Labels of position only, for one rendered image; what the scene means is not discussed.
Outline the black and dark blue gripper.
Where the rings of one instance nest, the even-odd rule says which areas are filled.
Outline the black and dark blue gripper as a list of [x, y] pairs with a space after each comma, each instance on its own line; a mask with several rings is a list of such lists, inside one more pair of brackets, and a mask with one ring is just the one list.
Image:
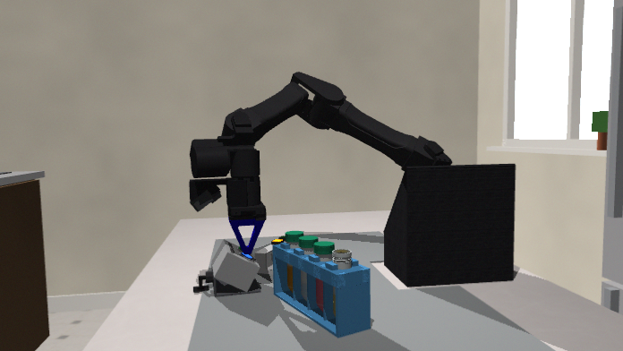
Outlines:
[[[260, 177], [253, 177], [250, 182], [249, 177], [244, 177], [243, 180], [247, 180], [247, 207], [232, 207], [228, 208], [228, 220], [235, 233], [237, 241], [241, 246], [243, 254], [252, 254], [253, 247], [257, 241], [260, 231], [266, 218], [266, 207], [260, 201]], [[246, 246], [243, 238], [238, 229], [239, 226], [254, 226], [252, 231], [251, 240], [249, 245]]]

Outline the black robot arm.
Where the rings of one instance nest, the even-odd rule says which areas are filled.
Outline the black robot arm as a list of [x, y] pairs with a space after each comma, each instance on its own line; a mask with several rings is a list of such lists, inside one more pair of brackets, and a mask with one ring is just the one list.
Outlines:
[[[315, 95], [313, 100], [299, 83]], [[338, 86], [296, 72], [277, 94], [227, 115], [217, 139], [192, 140], [194, 178], [227, 176], [229, 171], [230, 176], [240, 177], [190, 180], [190, 204], [196, 211], [222, 197], [218, 185], [223, 184], [228, 208], [247, 207], [247, 180], [243, 178], [249, 177], [252, 182], [260, 175], [260, 151], [254, 149], [255, 142], [294, 115], [317, 129], [331, 128], [362, 141], [391, 158], [403, 171], [406, 167], [453, 163], [437, 142], [396, 131], [353, 106]]]

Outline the blue tube rack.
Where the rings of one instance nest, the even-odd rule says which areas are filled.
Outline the blue tube rack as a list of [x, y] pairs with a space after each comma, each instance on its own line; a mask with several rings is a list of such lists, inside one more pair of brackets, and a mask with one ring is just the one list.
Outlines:
[[[274, 295], [337, 338], [371, 328], [371, 269], [352, 258], [352, 268], [304, 254], [288, 243], [272, 245]], [[287, 286], [287, 263], [293, 266], [293, 293]], [[307, 273], [307, 302], [301, 295], [301, 270]], [[323, 281], [323, 312], [316, 304], [316, 278]], [[336, 288], [336, 317], [333, 313]]]

